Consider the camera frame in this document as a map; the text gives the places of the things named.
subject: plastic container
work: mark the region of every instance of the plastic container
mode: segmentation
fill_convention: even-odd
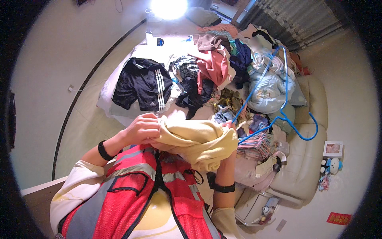
[[[283,152],[286,157],[289,155],[289,144],[285,141],[277,141],[275,142],[276,151]]]

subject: beige leather sofa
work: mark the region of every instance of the beige leather sofa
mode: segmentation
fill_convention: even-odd
[[[294,125],[302,136],[312,137],[316,126],[308,114],[310,111],[317,120],[318,133],[310,141],[302,140],[294,130],[288,135],[288,164],[276,174],[266,192],[301,206],[304,201],[313,198],[320,178],[322,153],[327,140],[328,105],[324,86],[319,79],[315,76],[302,76],[297,81],[308,106],[296,108]]]

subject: blue plastic hanger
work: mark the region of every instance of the blue plastic hanger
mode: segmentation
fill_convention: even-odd
[[[285,66],[284,66],[284,67],[285,67],[285,74],[286,74],[286,77],[288,77],[288,65],[287,65],[287,62],[286,62],[286,61],[287,61],[287,52],[286,52],[285,47],[283,47],[283,46],[281,46],[281,47],[284,49],[284,62],[285,62]],[[275,52],[271,55],[271,58],[270,58],[270,59],[272,59],[272,58],[275,56],[275,54],[278,52],[279,48],[280,48],[280,46],[278,46],[278,47],[276,48]],[[234,123],[234,122],[237,120],[237,118],[239,117],[239,115],[240,115],[241,111],[243,110],[244,106],[247,104],[247,102],[248,102],[249,99],[251,98],[252,94],[255,92],[255,89],[257,88],[257,85],[258,85],[258,84],[260,83],[260,81],[264,78],[264,75],[267,73],[267,71],[268,71],[268,69],[269,69],[269,67],[270,67],[271,62],[272,62],[272,61],[269,61],[267,67],[265,68],[263,74],[262,74],[261,77],[260,77],[260,80],[258,81],[258,83],[256,84],[256,86],[255,86],[255,87],[252,89],[252,91],[250,92],[249,96],[248,96],[247,99],[245,100],[245,103],[244,103],[243,106],[240,108],[240,110],[239,110],[239,112],[236,114],[235,118],[232,120],[232,123]],[[269,129],[269,128],[275,123],[275,121],[276,121],[277,119],[280,119],[280,120],[283,120],[283,121],[287,121],[288,124],[294,129],[294,131],[296,131],[296,133],[298,134],[298,136],[300,136],[301,139],[306,140],[306,141],[308,141],[308,140],[312,140],[312,139],[317,135],[317,133],[318,133],[318,124],[317,124],[316,119],[313,117],[312,113],[309,112],[309,115],[312,117],[314,123],[316,124],[316,132],[315,132],[315,134],[314,134],[312,137],[310,137],[310,138],[305,138],[305,137],[303,137],[303,136],[300,134],[300,132],[296,129],[296,127],[293,125],[293,123],[288,119],[288,117],[287,117],[287,116],[285,115],[285,113],[283,112],[283,109],[284,109],[284,107],[287,105],[287,103],[288,103],[288,80],[286,80],[285,102],[284,102],[284,104],[283,104],[283,105],[281,106],[281,108],[280,108],[280,112],[281,112],[281,114],[284,116],[284,118],[282,118],[282,117],[280,117],[280,116],[277,116],[277,117],[271,122],[271,124],[270,124],[269,126],[263,128],[263,129],[260,129],[260,130],[258,130],[258,131],[256,131],[256,132],[254,132],[253,134],[248,135],[248,136],[245,137],[243,140],[241,140],[241,141],[239,142],[239,144],[241,144],[242,142],[244,142],[244,141],[246,141],[247,139],[251,138],[251,137],[254,136],[255,134],[260,133],[260,132],[262,132],[262,131],[265,131],[265,130]]]

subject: black adidas shorts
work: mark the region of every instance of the black adidas shorts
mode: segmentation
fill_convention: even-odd
[[[170,97],[171,86],[171,77],[163,63],[133,57],[121,71],[113,102],[128,110],[138,99],[142,111],[161,111]]]

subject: wall outlet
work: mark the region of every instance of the wall outlet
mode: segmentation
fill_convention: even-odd
[[[74,86],[70,85],[69,88],[68,88],[68,91],[71,93],[74,89]]]

